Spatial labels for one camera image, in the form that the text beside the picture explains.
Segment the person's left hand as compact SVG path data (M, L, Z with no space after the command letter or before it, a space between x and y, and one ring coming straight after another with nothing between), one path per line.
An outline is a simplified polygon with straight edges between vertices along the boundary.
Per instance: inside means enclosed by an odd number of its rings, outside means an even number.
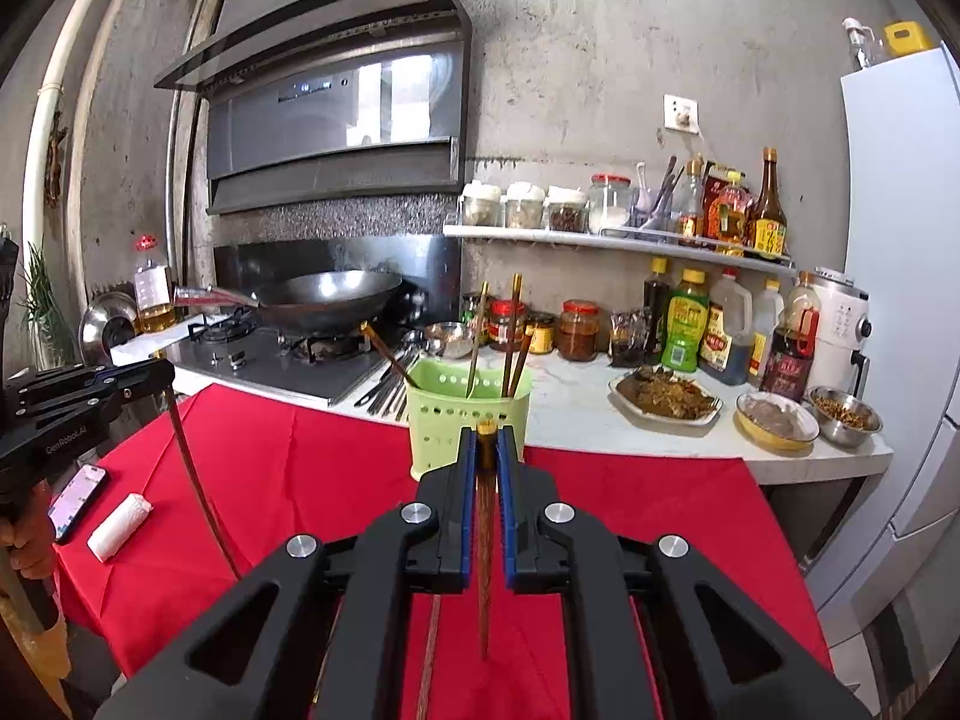
M16 522L3 518L0 523L0 541L7 548L10 564L23 578L47 580L52 577L53 542L55 530L49 510L52 491L45 482L32 489L28 504Z

